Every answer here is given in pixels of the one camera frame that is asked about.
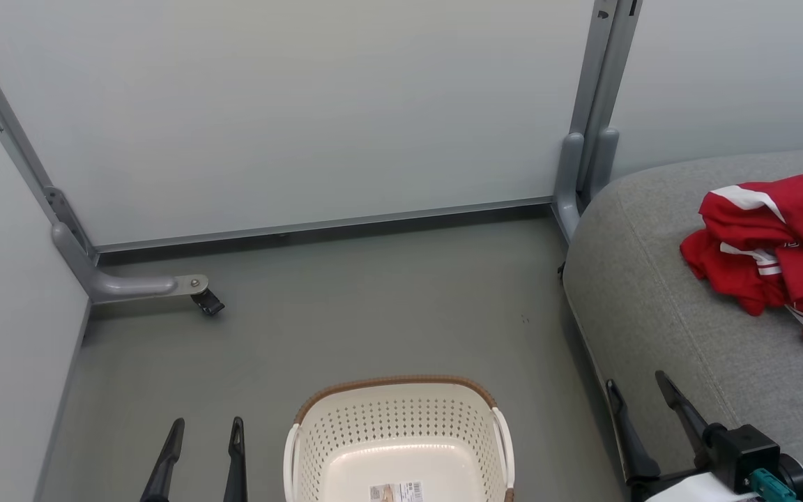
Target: teal connector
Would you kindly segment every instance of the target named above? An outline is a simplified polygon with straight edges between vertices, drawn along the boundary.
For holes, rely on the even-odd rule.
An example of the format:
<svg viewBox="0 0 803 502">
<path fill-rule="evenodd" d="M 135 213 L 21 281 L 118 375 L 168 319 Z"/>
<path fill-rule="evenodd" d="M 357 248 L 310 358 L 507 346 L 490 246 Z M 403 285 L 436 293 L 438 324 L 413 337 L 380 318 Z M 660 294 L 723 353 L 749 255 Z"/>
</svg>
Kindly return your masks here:
<svg viewBox="0 0 803 502">
<path fill-rule="evenodd" d="M 751 490 L 767 502 L 800 502 L 795 493 L 767 469 L 751 474 Z"/>
</svg>

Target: white partition wall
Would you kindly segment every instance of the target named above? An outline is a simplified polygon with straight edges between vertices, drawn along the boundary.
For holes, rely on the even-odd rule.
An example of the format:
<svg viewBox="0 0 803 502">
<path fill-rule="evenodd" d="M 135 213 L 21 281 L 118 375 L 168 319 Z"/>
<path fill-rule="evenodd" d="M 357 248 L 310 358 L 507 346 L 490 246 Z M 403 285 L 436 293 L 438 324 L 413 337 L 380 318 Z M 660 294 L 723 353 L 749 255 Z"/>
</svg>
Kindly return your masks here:
<svg viewBox="0 0 803 502">
<path fill-rule="evenodd" d="M 803 2 L 645 0 L 609 125 L 613 177 L 803 149 Z"/>
<path fill-rule="evenodd" d="M 592 0 L 0 0 L 96 245 L 546 199 Z"/>
<path fill-rule="evenodd" d="M 87 296 L 0 144 L 0 500 L 29 502 L 45 463 Z"/>
</svg>

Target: gray upholstery fabric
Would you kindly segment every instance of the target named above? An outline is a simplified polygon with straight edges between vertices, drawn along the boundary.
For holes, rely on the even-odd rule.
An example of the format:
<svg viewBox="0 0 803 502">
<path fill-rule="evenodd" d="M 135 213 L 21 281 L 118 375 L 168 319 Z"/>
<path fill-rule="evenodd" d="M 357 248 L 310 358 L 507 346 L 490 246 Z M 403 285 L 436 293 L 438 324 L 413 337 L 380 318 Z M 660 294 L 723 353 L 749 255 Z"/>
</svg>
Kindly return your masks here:
<svg viewBox="0 0 803 502">
<path fill-rule="evenodd" d="M 750 317 L 691 274 L 679 252 L 702 228 L 710 190 L 803 172 L 803 151 L 678 163 L 610 184 L 570 245 L 566 293 L 602 378 L 613 378 L 663 471 L 692 453 L 654 372 L 664 370 L 704 414 L 751 423 L 803 463 L 803 337 L 784 310 Z"/>
</svg>

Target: white plastic basket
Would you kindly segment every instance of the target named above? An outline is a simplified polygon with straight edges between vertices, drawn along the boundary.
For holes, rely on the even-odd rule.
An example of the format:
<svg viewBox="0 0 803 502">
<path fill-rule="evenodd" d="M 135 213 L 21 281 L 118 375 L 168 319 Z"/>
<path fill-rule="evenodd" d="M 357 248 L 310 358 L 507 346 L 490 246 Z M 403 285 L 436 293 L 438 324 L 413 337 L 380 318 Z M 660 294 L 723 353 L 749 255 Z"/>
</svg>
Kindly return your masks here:
<svg viewBox="0 0 803 502">
<path fill-rule="evenodd" d="M 514 478 L 504 415 L 458 377 L 325 388 L 284 447 L 286 502 L 513 502 Z"/>
</svg>

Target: caster wheel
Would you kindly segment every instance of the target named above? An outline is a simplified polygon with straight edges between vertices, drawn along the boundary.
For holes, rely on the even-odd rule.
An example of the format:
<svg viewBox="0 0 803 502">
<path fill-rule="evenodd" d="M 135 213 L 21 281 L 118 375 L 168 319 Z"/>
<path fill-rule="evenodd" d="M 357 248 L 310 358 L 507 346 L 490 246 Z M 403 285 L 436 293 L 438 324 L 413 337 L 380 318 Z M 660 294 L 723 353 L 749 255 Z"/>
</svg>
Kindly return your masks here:
<svg viewBox="0 0 803 502">
<path fill-rule="evenodd" d="M 204 314 L 209 315 L 209 317 L 219 314 L 219 311 L 225 308 L 225 304 L 220 302 L 219 298 L 216 298 L 209 289 L 205 290 L 203 293 L 191 295 L 191 299 L 194 300 L 194 303 L 200 307 L 200 310 L 203 311 Z"/>
</svg>

